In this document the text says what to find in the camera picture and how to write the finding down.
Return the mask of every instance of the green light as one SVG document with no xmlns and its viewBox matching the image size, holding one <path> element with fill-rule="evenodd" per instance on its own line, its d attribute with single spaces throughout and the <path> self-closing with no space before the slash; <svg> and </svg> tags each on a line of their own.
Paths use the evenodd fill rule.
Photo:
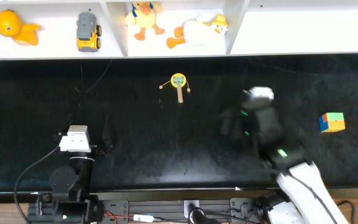
<svg viewBox="0 0 358 224">
<path fill-rule="evenodd" d="M 277 152 L 279 153 L 280 156 L 282 156 L 283 158 L 286 158 L 288 156 L 288 154 L 283 150 L 283 149 L 277 149 Z"/>
</svg>

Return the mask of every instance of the toy truck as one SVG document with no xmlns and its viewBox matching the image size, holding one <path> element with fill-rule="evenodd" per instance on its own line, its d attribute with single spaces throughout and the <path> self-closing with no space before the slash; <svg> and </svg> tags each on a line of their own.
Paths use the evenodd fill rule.
<svg viewBox="0 0 358 224">
<path fill-rule="evenodd" d="M 96 16 L 83 12 L 77 20 L 77 47 L 80 52 L 97 52 L 100 49 L 102 27 L 98 25 Z"/>
</svg>

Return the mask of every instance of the black tabletop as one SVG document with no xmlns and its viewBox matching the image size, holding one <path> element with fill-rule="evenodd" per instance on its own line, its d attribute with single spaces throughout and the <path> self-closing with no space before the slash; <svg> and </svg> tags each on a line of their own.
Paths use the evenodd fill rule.
<svg viewBox="0 0 358 224">
<path fill-rule="evenodd" d="M 174 87 L 158 88 L 176 72 L 191 88 L 183 104 Z M 274 186 L 246 141 L 219 132 L 222 113 L 253 86 L 274 91 L 288 135 L 326 183 L 358 187 L 358 54 L 343 54 L 2 61 L 0 192 L 12 192 L 17 176 L 58 144 L 70 114 L 91 139 L 111 120 L 114 149 L 95 158 L 93 192 Z M 326 112 L 344 113 L 346 130 L 321 134 Z M 48 190 L 49 173 L 68 158 L 56 152 L 35 166 L 19 191 Z"/>
</svg>

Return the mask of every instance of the rubik's cube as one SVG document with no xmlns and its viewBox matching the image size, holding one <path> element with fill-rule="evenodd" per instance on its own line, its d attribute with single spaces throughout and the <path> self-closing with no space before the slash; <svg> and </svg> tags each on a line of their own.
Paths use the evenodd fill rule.
<svg viewBox="0 0 358 224">
<path fill-rule="evenodd" d="M 337 132 L 345 129 L 343 113 L 325 113 L 319 117 L 322 133 Z"/>
</svg>

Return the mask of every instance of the orange plush toy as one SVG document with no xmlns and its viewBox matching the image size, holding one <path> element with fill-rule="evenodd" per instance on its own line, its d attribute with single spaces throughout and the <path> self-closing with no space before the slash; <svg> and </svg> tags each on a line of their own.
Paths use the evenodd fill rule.
<svg viewBox="0 0 358 224">
<path fill-rule="evenodd" d="M 19 45 L 36 46 L 38 38 L 35 31 L 39 29 L 38 25 L 23 23 L 12 10 L 0 12 L 0 34 L 12 37 L 13 41 Z"/>
</svg>

